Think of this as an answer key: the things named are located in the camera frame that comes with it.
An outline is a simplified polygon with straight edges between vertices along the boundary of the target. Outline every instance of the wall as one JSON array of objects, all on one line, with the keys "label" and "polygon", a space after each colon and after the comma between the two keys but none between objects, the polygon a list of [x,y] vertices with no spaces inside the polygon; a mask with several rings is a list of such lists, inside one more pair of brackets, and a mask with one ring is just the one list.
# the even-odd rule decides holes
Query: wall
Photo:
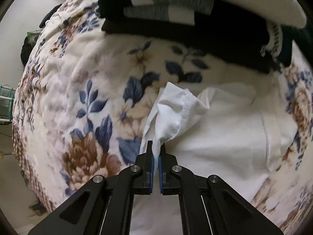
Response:
[{"label": "wall", "polygon": [[[65,0],[15,0],[0,22],[0,85],[16,88],[24,71],[20,54],[26,32],[39,28],[44,16]],[[0,105],[0,114],[4,114]],[[0,132],[11,135],[11,126],[0,126]],[[0,151],[12,152],[10,137],[0,134]],[[11,225],[21,234],[36,224],[29,206],[36,197],[24,183],[20,168],[13,155],[0,160],[0,208]]]}]

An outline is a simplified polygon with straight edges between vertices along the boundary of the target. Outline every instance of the floor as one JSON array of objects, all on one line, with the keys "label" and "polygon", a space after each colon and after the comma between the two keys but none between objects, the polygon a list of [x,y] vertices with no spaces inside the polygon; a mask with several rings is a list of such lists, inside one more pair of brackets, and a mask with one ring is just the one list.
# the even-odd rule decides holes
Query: floor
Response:
[{"label": "floor", "polygon": [[[44,16],[65,0],[15,0],[0,22],[0,85],[16,88],[23,74],[20,53],[27,32],[38,30]],[[6,114],[0,101],[0,115]],[[11,126],[0,125],[0,151],[12,152]],[[0,208],[13,228],[22,235],[44,216],[38,217],[29,206],[37,202],[20,174],[13,155],[0,159]]]}]

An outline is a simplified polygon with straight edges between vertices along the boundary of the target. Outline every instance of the folded black garment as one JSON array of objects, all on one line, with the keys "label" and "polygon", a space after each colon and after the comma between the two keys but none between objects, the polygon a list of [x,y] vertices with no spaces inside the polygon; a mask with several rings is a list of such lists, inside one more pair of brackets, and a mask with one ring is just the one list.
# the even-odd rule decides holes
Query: folded black garment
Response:
[{"label": "folded black garment", "polygon": [[313,66],[313,24],[309,21],[309,19],[307,18],[306,26],[303,29],[298,29],[292,26],[285,26],[283,30],[284,38],[285,35],[288,35],[289,39],[293,39],[299,46],[310,65]]},{"label": "folded black garment", "polygon": [[62,5],[62,3],[57,5],[57,6],[55,6],[52,10],[50,10],[50,12],[41,21],[41,23],[39,25],[40,28],[44,28],[45,27],[46,21],[51,18],[51,16],[58,10],[58,8],[61,7],[61,5]]},{"label": "folded black garment", "polygon": [[26,66],[30,53],[32,52],[32,46],[28,43],[28,37],[26,36],[24,39],[24,44],[21,50],[21,61],[24,67]]},{"label": "folded black garment", "polygon": [[226,42],[267,45],[265,19],[222,0],[98,0],[97,15],[114,21],[127,19],[125,10],[146,5],[179,6],[193,10],[194,26],[207,34],[219,33]]},{"label": "folded black garment", "polygon": [[108,34],[131,34],[180,42],[186,47],[211,53],[226,62],[263,73],[269,73],[270,68],[277,69],[277,64],[268,53],[260,55],[261,45],[238,44],[236,40],[226,42],[220,38],[218,32],[209,35],[194,26],[127,18],[122,21],[106,19],[101,29]]}]

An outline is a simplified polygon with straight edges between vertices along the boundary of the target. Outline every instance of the brown flower print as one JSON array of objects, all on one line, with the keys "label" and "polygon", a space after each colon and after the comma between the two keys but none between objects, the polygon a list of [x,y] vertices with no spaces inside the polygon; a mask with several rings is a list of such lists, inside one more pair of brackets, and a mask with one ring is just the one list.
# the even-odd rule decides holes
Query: brown flower print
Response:
[{"label": "brown flower print", "polygon": [[294,61],[291,61],[289,67],[281,65],[281,71],[289,82],[297,83],[299,81],[298,67],[295,65]]},{"label": "brown flower print", "polygon": [[133,108],[130,99],[125,103],[116,105],[116,112],[112,118],[114,127],[118,129],[120,137],[129,140],[142,137],[147,117],[156,98],[157,92],[155,89],[147,87],[144,96]]},{"label": "brown flower print", "polygon": [[289,164],[289,166],[292,165],[292,162],[291,162],[291,160],[290,160],[290,158],[289,158],[289,154],[295,152],[295,150],[293,150],[292,148],[293,148],[293,145],[291,145],[289,148],[287,148],[286,153],[285,153],[285,154],[283,155],[283,157],[281,158],[281,160],[282,160],[282,161],[286,161],[286,162]]},{"label": "brown flower print", "polygon": [[295,101],[291,106],[293,118],[301,132],[309,129],[312,115],[312,100],[303,82],[299,82],[295,89]]},{"label": "brown flower print", "polygon": [[173,74],[162,74],[160,75],[160,79],[158,81],[154,81],[152,83],[152,87],[154,87],[155,89],[159,90],[161,87],[166,87],[166,84],[168,82],[171,82],[172,84],[176,85],[178,83],[178,76]]},{"label": "brown flower print", "polygon": [[72,146],[62,157],[64,169],[70,176],[69,186],[73,191],[78,190],[95,175],[110,177],[121,170],[118,157],[102,153],[93,132],[81,139],[76,134],[73,135]]},{"label": "brown flower print", "polygon": [[132,49],[128,54],[133,55],[130,58],[130,63],[134,65],[135,68],[140,68],[145,73],[147,69],[147,62],[152,58],[152,55],[147,51],[150,47],[151,41],[146,42],[142,47]]},{"label": "brown flower print", "polygon": [[54,54],[60,48],[64,50],[67,47],[67,45],[73,40],[75,32],[77,31],[81,20],[82,18],[80,17],[75,23],[68,23],[65,26],[58,40],[52,45],[50,49],[50,54]]}]

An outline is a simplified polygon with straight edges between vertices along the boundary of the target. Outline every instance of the floral pattern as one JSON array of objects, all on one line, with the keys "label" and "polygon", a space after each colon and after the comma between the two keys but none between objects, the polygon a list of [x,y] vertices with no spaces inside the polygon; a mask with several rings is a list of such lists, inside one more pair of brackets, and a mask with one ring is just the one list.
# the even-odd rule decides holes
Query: floral pattern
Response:
[{"label": "floral pattern", "polygon": [[[15,95],[13,150],[49,212],[92,176],[113,176],[135,162],[160,87],[207,84],[219,75],[201,50],[102,33],[96,8],[97,0],[66,0],[39,36]],[[293,234],[313,199],[312,73],[294,53],[281,69],[282,95],[298,131],[251,202],[285,234]]]},{"label": "floral pattern", "polygon": [[298,71],[293,63],[289,68],[282,68],[282,70],[286,76],[288,86],[286,112],[292,114],[298,125],[298,131],[291,147],[292,149],[295,148],[298,153],[298,161],[295,164],[295,170],[297,171],[307,149],[308,140],[310,138],[311,141],[313,140],[311,135],[313,127],[313,78],[310,71]]}]

